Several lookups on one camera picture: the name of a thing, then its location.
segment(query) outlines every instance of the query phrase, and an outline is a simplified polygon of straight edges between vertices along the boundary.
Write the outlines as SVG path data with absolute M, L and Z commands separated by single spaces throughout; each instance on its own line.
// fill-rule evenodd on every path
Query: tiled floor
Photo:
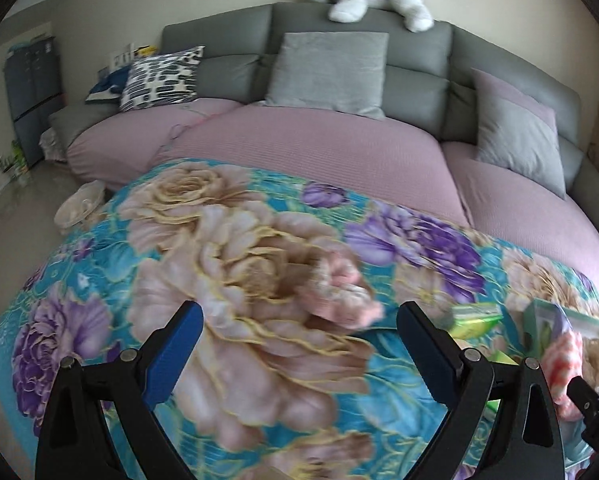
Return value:
M 67 168 L 41 162 L 26 186 L 9 184 L 0 195 L 0 314 L 35 269 L 61 243 L 53 219 L 79 184 Z M 0 451 L 22 480 L 32 468 L 7 426 L 0 404 Z

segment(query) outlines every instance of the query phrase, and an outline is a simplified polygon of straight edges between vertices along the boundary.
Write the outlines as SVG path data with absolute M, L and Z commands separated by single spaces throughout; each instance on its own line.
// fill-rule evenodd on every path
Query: black and white patterned pillow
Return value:
M 120 112 L 195 101 L 197 67 L 204 47 L 139 59 L 133 63 Z

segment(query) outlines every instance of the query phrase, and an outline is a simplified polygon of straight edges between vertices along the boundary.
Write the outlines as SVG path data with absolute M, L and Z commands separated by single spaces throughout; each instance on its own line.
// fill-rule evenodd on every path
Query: blue gripper pad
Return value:
M 146 370 L 142 398 L 151 411 L 170 397 L 203 327 L 204 314 L 201 306 L 191 302 L 188 311 L 170 331 L 170 337 Z

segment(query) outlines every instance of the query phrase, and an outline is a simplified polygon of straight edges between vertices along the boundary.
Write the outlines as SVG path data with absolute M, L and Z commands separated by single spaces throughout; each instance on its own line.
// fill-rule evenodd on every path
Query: metal screw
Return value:
M 526 366 L 531 370 L 539 370 L 539 361 L 534 357 L 529 357 L 528 359 L 526 359 L 525 363 Z
M 73 365 L 74 365 L 74 357 L 71 357 L 70 355 L 67 355 L 66 357 L 61 359 L 61 361 L 59 362 L 59 366 L 61 366 L 62 368 L 66 368 L 66 369 L 72 368 Z
M 473 363 L 478 362 L 482 358 L 482 353 L 474 348 L 468 348 L 464 351 L 464 356 Z
M 126 350 L 123 350 L 121 354 L 119 354 L 119 357 L 125 363 L 130 363 L 131 361 L 134 361 L 137 357 L 137 350 L 135 350 L 134 348 L 127 348 Z

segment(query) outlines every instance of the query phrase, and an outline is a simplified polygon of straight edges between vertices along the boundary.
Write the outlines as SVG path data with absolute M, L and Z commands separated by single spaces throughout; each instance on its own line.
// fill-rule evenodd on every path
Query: pink towel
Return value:
M 566 395 L 571 379 L 582 375 L 582 363 L 582 335 L 572 330 L 564 332 L 556 339 L 541 359 L 541 367 L 555 403 L 557 416 L 562 420 L 572 422 L 582 418 L 582 413 Z

